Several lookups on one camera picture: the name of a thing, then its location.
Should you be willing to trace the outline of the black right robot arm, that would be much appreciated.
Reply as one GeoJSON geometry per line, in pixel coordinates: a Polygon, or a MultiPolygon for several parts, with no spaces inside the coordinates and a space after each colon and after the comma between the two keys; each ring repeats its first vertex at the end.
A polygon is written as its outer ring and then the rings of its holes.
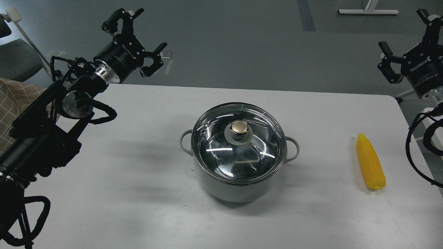
{"type": "Polygon", "coordinates": [[[405,150],[408,162],[418,175],[430,184],[442,188],[442,183],[426,176],[416,167],[410,152],[414,130],[422,121],[429,118],[433,123],[424,132],[423,145],[433,154],[442,156],[442,150],[432,144],[432,137],[437,129],[442,127],[442,119],[436,119],[442,117],[443,112],[443,48],[439,44],[442,17],[430,15],[427,10],[422,8],[417,10],[417,14],[426,25],[422,41],[402,56],[395,56],[388,44],[385,41],[380,41],[378,45],[383,57],[378,64],[378,69],[391,84],[401,83],[403,78],[407,78],[418,98],[431,97],[436,103],[435,108],[428,112],[420,112],[414,118],[407,134],[405,150]]]}

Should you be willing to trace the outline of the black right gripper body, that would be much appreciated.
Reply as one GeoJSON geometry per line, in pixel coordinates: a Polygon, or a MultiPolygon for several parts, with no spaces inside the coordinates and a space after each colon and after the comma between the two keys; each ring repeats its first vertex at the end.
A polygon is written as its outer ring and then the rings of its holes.
{"type": "Polygon", "coordinates": [[[408,79],[416,96],[423,99],[443,85],[442,45],[417,44],[404,56],[401,74],[408,79]]]}

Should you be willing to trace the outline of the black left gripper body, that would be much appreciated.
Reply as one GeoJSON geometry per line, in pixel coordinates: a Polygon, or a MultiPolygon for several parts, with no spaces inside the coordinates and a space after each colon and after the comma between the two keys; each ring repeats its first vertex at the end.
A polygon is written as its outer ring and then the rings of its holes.
{"type": "Polygon", "coordinates": [[[122,83],[137,68],[144,64],[144,47],[134,35],[117,34],[95,57],[94,62],[105,63],[116,74],[117,83],[122,83]]]}

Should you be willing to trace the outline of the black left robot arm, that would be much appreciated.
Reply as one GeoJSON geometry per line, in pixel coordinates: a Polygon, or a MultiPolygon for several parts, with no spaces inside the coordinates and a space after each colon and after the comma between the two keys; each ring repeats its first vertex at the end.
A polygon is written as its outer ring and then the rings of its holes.
{"type": "Polygon", "coordinates": [[[80,151],[79,136],[88,124],[114,120],[117,112],[95,100],[111,83],[121,84],[136,69],[150,77],[162,66],[161,43],[148,52],[134,35],[133,22],[144,12],[116,10],[101,28],[113,40],[93,61],[53,56],[49,86],[12,123],[14,143],[1,155],[1,240],[30,249],[49,215],[44,196],[24,195],[36,175],[47,177],[80,151]]]}

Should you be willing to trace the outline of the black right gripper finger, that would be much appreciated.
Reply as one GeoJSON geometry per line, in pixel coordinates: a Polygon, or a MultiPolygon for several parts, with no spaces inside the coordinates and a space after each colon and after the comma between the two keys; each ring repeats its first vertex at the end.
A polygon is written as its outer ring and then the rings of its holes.
{"type": "Polygon", "coordinates": [[[402,65],[405,59],[403,57],[395,56],[387,42],[380,41],[378,45],[382,51],[382,58],[381,62],[378,64],[378,69],[390,84],[401,83],[404,76],[401,73],[396,73],[393,70],[391,63],[402,65]]]}
{"type": "Polygon", "coordinates": [[[440,30],[443,23],[442,16],[431,15],[426,9],[417,9],[417,14],[426,25],[425,34],[422,38],[422,45],[437,45],[439,41],[440,30]]]}

